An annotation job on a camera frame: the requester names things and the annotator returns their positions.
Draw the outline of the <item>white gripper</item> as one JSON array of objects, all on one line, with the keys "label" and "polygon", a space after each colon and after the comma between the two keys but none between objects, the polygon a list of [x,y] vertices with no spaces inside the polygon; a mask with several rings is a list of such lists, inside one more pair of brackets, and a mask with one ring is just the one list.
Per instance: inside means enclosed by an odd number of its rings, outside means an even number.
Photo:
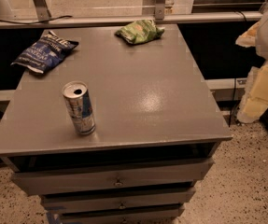
[{"label": "white gripper", "polygon": [[[257,21],[239,35],[235,44],[244,48],[256,46],[256,34],[260,23]],[[245,94],[239,105],[237,119],[242,123],[258,120],[268,109],[268,61],[261,68],[252,67],[247,76]]]}]

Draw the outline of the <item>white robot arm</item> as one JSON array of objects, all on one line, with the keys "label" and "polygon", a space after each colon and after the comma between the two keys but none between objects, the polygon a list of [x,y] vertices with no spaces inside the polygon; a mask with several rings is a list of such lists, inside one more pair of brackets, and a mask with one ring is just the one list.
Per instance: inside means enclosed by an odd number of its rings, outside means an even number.
[{"label": "white robot arm", "polygon": [[257,55],[265,60],[261,68],[250,70],[237,112],[240,122],[251,123],[268,109],[268,9],[258,22],[238,36],[235,44],[244,48],[254,47]]}]

